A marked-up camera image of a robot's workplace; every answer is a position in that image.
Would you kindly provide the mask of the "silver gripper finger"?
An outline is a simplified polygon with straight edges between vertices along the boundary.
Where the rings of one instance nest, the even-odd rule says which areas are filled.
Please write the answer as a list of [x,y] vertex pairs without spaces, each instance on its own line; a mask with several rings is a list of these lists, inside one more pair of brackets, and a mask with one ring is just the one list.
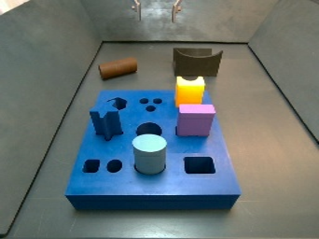
[[181,0],[176,0],[175,4],[172,5],[172,22],[176,22],[176,15],[180,12],[180,3]]
[[137,20],[140,21],[141,19],[141,14],[140,14],[140,0],[132,0],[132,9],[137,13]]

